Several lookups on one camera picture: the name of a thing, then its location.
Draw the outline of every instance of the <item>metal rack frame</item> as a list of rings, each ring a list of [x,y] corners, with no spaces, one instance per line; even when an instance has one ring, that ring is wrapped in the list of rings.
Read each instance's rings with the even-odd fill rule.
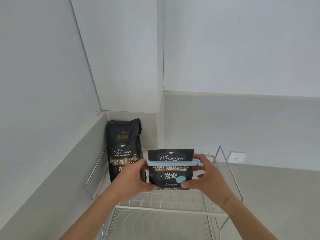
[[[95,199],[96,197],[99,196],[98,195],[98,191],[99,191],[99,189],[100,189],[100,187],[102,185],[102,182],[105,180],[106,175],[108,174],[109,166],[107,166],[106,171],[104,172],[104,174],[102,176],[102,179],[101,179],[101,181],[99,183],[99,186],[98,186],[96,192],[94,193],[94,195],[92,196],[92,194],[90,193],[90,191],[87,188],[87,185],[88,185],[90,179],[92,178],[92,175],[94,174],[95,170],[97,169],[97,166],[100,163],[104,153],[106,152],[106,149],[103,151],[101,157],[99,158],[94,170],[90,174],[90,177],[88,178],[88,180],[87,180],[87,182],[85,184],[85,187],[84,187],[85,190],[87,190],[87,192],[89,193],[89,195],[90,195],[90,197],[92,199]],[[239,189],[238,183],[237,183],[237,181],[236,181],[236,179],[234,177],[234,174],[232,172],[232,169],[230,168],[230,165],[229,165],[228,160],[227,160],[227,158],[225,156],[225,153],[223,152],[222,147],[219,146],[218,151],[217,151],[215,156],[211,155],[210,152],[208,152],[208,154],[206,154],[205,156],[207,158],[209,158],[210,161],[212,161],[211,160],[211,158],[212,158],[213,159],[213,165],[216,166],[219,169],[219,166],[218,166],[216,158],[217,158],[217,156],[218,156],[220,151],[222,152],[222,155],[223,155],[223,157],[225,159],[225,162],[226,162],[226,164],[228,166],[228,169],[229,169],[229,171],[230,171],[230,173],[232,175],[232,179],[235,182],[235,185],[236,185],[237,190],[238,190],[239,195],[240,195],[240,200],[241,200],[241,202],[243,202],[243,196],[242,196],[241,190]],[[168,194],[168,193],[166,194],[165,191],[162,191],[162,193],[149,193],[149,194],[151,195],[151,199],[150,200],[144,201],[144,196],[142,196],[142,198],[140,198],[140,199],[132,198],[132,199],[128,200],[126,203],[119,203],[118,205],[116,205],[115,208],[113,209],[113,211],[110,213],[108,219],[107,219],[107,222],[108,222],[107,226],[105,226],[105,224],[103,224],[103,226],[102,226],[102,238],[106,240],[108,238],[108,236],[113,232],[114,227],[115,227],[116,222],[117,222],[117,219],[118,219],[118,216],[123,211],[133,211],[133,212],[137,212],[138,211],[138,212],[150,212],[150,213],[154,212],[154,213],[164,213],[164,214],[165,213],[169,213],[169,214],[203,215],[203,216],[206,217],[206,228],[207,228],[207,231],[208,231],[208,227],[209,227],[212,237],[214,236],[214,239],[217,239],[217,235],[215,234],[215,230],[214,230],[215,226],[213,226],[214,221],[215,221],[215,225],[216,225],[216,228],[218,230],[218,237],[219,237],[219,240],[221,240],[221,237],[222,237],[221,236],[221,231],[222,231],[223,227],[226,225],[226,223],[228,222],[229,216],[225,212],[217,212],[217,211],[215,211],[214,203],[211,202],[203,193],[201,193],[200,195],[197,195],[197,196],[202,196],[203,197],[203,206],[204,206],[204,208],[203,208],[202,211],[201,210],[194,210],[194,207],[193,207],[194,206],[193,196],[191,196],[192,203],[190,204],[190,205],[192,205],[192,209],[183,210],[182,206],[181,206],[181,209],[173,209],[173,206],[172,206],[174,204],[173,198],[172,198],[173,194],[171,194],[171,202],[170,201],[167,202],[167,204],[171,204],[171,209],[166,209],[166,208],[161,207],[161,203],[162,203],[162,205],[166,203],[166,202],[162,202],[162,196],[161,195],[170,195],[170,194]],[[154,203],[154,201],[152,200],[152,195],[153,194],[154,195],[160,195],[160,201],[158,201],[158,203],[160,203],[160,207],[151,206],[151,202]],[[143,203],[148,204],[148,202],[150,204],[149,207],[142,207]],[[219,217],[219,216],[227,218],[222,223],[221,227],[218,226],[217,217]]]

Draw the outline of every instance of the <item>hand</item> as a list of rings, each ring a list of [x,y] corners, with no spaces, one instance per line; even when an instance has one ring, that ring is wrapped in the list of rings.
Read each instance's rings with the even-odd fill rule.
[[[193,170],[203,170],[205,173],[199,175],[198,179],[181,183],[181,186],[202,191],[211,201],[223,209],[225,203],[235,195],[224,180],[221,172],[205,155],[194,154],[193,158],[199,159],[203,163],[203,166],[195,166]]]
[[[156,185],[142,181],[142,168],[149,169],[146,159],[141,159],[134,164],[126,165],[110,184],[108,190],[112,190],[118,202],[129,200],[141,192],[157,189]]]

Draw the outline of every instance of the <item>person's left hand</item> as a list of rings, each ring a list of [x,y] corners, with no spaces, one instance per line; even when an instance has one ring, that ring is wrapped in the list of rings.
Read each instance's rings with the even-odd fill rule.
[[[112,190],[117,196],[118,202],[129,200],[141,192],[157,189],[156,185],[142,181],[142,168],[149,169],[146,159],[141,159],[134,164],[126,165],[110,184],[108,189]]]

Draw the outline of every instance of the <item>blue sealing clip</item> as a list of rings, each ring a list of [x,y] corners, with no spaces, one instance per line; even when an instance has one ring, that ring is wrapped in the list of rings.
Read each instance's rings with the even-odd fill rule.
[[[148,166],[203,166],[203,163],[199,159],[193,159],[192,161],[147,161]]]

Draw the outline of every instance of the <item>blue sticker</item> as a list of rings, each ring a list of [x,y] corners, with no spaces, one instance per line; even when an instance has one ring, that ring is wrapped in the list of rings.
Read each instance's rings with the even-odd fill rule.
[[[186,181],[186,177],[181,175],[181,176],[177,177],[176,181],[178,184],[181,184],[182,182]]]

